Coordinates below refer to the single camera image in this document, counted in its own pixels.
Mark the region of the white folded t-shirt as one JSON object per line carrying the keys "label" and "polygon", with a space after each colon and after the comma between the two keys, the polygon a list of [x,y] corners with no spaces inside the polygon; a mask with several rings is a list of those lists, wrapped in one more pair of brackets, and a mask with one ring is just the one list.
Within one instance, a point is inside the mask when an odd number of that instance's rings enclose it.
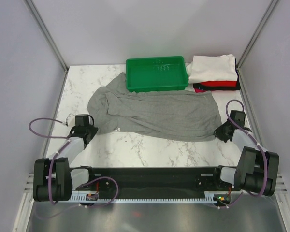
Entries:
{"label": "white folded t-shirt", "polygon": [[222,56],[193,56],[186,67],[190,84],[208,81],[237,81],[236,59],[232,54]]}

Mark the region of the left aluminium frame post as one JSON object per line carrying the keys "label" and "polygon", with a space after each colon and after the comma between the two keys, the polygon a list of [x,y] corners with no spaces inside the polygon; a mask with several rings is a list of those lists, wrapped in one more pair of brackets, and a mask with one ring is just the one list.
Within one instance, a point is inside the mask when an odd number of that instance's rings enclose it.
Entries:
{"label": "left aluminium frame post", "polygon": [[32,14],[34,20],[36,21],[41,33],[43,34],[44,38],[46,39],[46,42],[48,43],[49,47],[53,51],[57,61],[60,63],[61,67],[65,71],[65,73],[68,73],[69,67],[66,64],[66,62],[63,59],[62,54],[60,53],[52,35],[50,34],[41,14],[39,13],[35,3],[33,0],[24,0],[24,3],[28,7],[30,13]]}

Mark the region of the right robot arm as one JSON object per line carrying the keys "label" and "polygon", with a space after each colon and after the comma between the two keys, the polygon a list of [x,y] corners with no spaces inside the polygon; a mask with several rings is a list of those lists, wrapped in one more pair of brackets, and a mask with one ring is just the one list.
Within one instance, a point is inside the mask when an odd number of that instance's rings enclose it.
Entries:
{"label": "right robot arm", "polygon": [[276,189],[279,155],[270,152],[251,136],[251,130],[245,127],[246,114],[232,110],[227,121],[214,131],[214,136],[223,142],[233,142],[241,151],[237,166],[216,168],[212,177],[212,186],[217,190],[225,189],[229,184],[235,188],[272,196]]}

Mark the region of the green plastic tray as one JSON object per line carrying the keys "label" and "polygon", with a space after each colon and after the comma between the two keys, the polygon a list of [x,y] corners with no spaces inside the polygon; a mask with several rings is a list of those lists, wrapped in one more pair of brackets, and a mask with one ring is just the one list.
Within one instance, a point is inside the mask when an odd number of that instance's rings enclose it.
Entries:
{"label": "green plastic tray", "polygon": [[130,92],[184,90],[188,85],[182,56],[126,60],[126,88]]}

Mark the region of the aluminium frame post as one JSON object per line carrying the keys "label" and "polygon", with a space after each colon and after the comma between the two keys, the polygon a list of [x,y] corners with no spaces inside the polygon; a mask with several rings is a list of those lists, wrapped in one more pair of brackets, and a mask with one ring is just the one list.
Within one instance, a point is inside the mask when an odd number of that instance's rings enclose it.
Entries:
{"label": "aluminium frame post", "polygon": [[24,3],[28,7],[30,13],[32,14],[34,20],[36,21],[41,33],[43,34],[44,38],[46,39],[46,42],[48,43],[49,47],[53,51],[57,61],[60,63],[61,67],[65,71],[65,73],[68,73],[69,67],[66,64],[66,62],[63,59],[62,54],[60,53],[52,35],[50,34],[41,14],[39,13],[35,3],[33,0],[24,0]]}
{"label": "aluminium frame post", "polygon": [[253,49],[255,43],[257,42],[259,36],[261,35],[265,25],[267,24],[268,20],[270,19],[271,15],[273,14],[274,10],[276,9],[277,5],[280,3],[280,0],[271,0],[268,7],[266,8],[261,20],[259,21],[256,29],[254,30],[247,46],[244,49],[243,54],[241,55],[239,61],[237,62],[237,70],[239,70],[242,65],[244,64],[246,58],[248,57],[249,53]]}

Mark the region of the red folded t-shirt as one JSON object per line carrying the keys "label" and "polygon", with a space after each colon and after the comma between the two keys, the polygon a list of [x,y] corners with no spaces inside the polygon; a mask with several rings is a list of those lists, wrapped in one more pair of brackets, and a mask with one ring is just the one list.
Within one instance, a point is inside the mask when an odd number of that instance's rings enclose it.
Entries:
{"label": "red folded t-shirt", "polygon": [[207,81],[200,84],[205,87],[236,87],[237,81]]}

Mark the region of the grey t-shirt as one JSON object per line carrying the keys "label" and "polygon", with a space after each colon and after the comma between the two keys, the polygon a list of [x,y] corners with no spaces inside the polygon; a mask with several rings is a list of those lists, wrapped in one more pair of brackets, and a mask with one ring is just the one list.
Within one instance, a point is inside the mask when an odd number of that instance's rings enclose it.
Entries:
{"label": "grey t-shirt", "polygon": [[202,142],[213,140],[214,130],[222,124],[210,92],[129,92],[123,72],[93,93],[87,111],[93,116],[99,134],[119,130],[168,140]]}

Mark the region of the black folded t-shirt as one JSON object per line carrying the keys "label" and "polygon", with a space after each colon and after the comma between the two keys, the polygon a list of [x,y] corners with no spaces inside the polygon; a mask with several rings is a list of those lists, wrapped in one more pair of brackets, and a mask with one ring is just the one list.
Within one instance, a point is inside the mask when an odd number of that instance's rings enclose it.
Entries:
{"label": "black folded t-shirt", "polygon": [[196,83],[196,84],[192,84],[192,85],[193,85],[194,88],[204,89],[204,90],[207,90],[207,91],[214,91],[214,90],[234,91],[234,90],[239,90],[240,89],[239,75],[238,75],[238,78],[237,78],[236,87],[205,87],[205,86],[202,86],[200,83]]}

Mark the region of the pink folded t-shirt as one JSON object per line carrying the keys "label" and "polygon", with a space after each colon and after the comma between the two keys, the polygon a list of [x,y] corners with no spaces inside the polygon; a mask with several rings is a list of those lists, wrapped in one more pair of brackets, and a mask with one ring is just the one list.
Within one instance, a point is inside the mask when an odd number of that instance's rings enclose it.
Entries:
{"label": "pink folded t-shirt", "polygon": [[204,93],[204,92],[207,92],[207,90],[199,89],[199,88],[194,88],[194,91],[195,91],[196,93]]}

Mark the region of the right aluminium frame post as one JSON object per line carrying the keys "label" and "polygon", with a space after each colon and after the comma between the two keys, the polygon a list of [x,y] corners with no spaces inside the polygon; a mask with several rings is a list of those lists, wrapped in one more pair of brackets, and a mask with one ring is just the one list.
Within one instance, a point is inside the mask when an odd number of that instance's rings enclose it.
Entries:
{"label": "right aluminium frame post", "polygon": [[237,62],[237,70],[239,70],[242,65],[244,64],[246,58],[248,57],[249,53],[253,49],[255,43],[257,42],[259,36],[261,35],[265,25],[267,24],[268,20],[270,19],[271,15],[273,14],[274,10],[276,9],[277,5],[280,3],[280,0],[271,0],[268,7],[266,8],[261,20],[259,21],[256,29],[254,30],[247,46],[244,49],[243,54],[241,55],[239,61]]}

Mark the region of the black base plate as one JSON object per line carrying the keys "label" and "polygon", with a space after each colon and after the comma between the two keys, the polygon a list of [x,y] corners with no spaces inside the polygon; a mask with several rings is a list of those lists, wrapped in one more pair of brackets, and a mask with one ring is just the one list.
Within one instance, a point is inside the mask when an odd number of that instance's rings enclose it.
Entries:
{"label": "black base plate", "polygon": [[97,191],[103,198],[202,198],[206,192],[229,192],[217,167],[92,168],[78,190]]}

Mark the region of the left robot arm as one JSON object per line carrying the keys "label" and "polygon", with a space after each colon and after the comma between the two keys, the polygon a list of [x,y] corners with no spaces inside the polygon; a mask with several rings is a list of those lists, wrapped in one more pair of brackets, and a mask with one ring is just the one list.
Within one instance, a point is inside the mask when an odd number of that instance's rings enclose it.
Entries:
{"label": "left robot arm", "polygon": [[29,130],[39,137],[65,140],[51,156],[37,159],[34,163],[33,199],[36,202],[56,204],[58,201],[70,199],[73,190],[70,162],[86,149],[97,134],[98,128],[94,126],[94,118],[91,115],[80,114],[75,116],[75,125],[68,135],[50,136],[40,134],[32,128],[32,124],[39,120],[51,120],[65,126],[68,126],[68,123],[46,117],[34,119],[29,123]]}

